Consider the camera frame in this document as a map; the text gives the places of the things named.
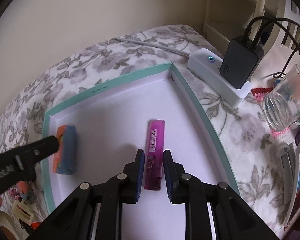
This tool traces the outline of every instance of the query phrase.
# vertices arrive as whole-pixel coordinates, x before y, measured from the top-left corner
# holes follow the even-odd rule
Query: white power cord
[[[125,42],[135,43],[135,44],[139,44],[139,45],[146,45],[146,46],[155,47],[155,48],[158,48],[158,49],[164,49],[164,50],[167,50],[169,52],[179,54],[179,55],[182,55],[182,56],[186,56],[186,57],[189,57],[189,55],[190,55],[188,52],[185,52],[185,51],[182,51],[182,50],[172,49],[172,48],[168,48],[166,46],[157,45],[157,44],[154,44],[154,43],[149,43],[149,42],[144,42],[144,41],[135,41],[135,40],[123,39],[123,38],[114,38],[114,40],[125,41]]]

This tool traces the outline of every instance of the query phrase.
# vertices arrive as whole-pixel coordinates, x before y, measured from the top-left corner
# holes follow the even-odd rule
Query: silver screw
[[[85,189],[88,189],[89,187],[90,187],[90,184],[87,183],[87,182],[84,182],[84,183],[80,184],[80,189],[85,190]]]
[[[126,178],[127,178],[127,174],[125,174],[125,173],[120,173],[120,174],[117,175],[117,178],[118,178],[118,179],[126,179]]]
[[[188,173],[184,173],[181,175],[181,178],[183,178],[184,180],[188,180],[188,179],[191,179],[191,175]]]
[[[227,189],[229,187],[228,183],[226,182],[219,182],[218,183],[218,186],[221,188],[221,189]]]

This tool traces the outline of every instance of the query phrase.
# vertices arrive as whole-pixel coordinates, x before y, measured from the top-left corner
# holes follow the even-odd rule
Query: clear plastic cup
[[[294,65],[279,84],[261,102],[269,126],[283,131],[300,120],[300,67]]]

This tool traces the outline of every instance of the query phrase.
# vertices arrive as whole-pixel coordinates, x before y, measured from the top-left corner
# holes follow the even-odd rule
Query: white barcode label
[[[157,129],[151,130],[149,152],[155,152],[155,142],[157,140]]]

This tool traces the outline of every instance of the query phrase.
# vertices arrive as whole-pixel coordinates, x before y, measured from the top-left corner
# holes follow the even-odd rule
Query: floral fabric
[[[168,25],[123,38],[146,41],[170,48],[194,52],[207,48],[221,56],[194,29],[186,25]],[[202,103],[217,131],[236,176],[242,198],[282,237],[282,222],[287,211],[283,202],[281,168],[276,157],[280,138],[275,140],[258,102],[250,93],[237,108],[231,108],[204,81],[191,73],[187,57],[162,49],[117,40],[104,41],[72,54],[29,83],[0,116],[0,153],[42,138],[42,124],[47,109],[109,79],[149,66],[173,62]],[[286,136],[287,143],[293,141]],[[32,209],[36,219],[47,217],[43,198],[40,165]],[[14,199],[3,194],[2,210],[12,215]],[[21,239],[27,233],[15,219]]]

